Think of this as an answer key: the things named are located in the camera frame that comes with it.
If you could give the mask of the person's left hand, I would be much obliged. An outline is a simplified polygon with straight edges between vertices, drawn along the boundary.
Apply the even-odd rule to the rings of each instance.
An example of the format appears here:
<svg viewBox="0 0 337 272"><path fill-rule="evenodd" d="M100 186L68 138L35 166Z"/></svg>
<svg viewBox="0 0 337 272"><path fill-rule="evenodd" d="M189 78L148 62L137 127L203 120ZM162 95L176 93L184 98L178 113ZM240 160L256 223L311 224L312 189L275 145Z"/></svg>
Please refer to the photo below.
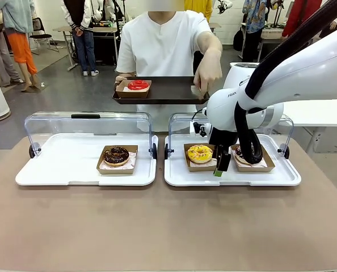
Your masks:
<svg viewBox="0 0 337 272"><path fill-rule="evenodd" d="M196 70L193 82L202 96L208 92L215 80L222 77L221 54L220 50L208 49Z"/></svg>

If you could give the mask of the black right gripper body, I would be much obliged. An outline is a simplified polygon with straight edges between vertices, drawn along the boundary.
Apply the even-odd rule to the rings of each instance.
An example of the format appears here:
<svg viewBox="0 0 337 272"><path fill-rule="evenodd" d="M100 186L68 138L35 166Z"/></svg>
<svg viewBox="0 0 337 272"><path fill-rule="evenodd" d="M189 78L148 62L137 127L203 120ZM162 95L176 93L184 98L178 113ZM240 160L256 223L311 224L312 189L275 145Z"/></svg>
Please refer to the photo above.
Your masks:
<svg viewBox="0 0 337 272"><path fill-rule="evenodd" d="M209 133L209 144L214 146L223 146L225 148L236 144L238 140L237 132L218 130L212 126Z"/></svg>

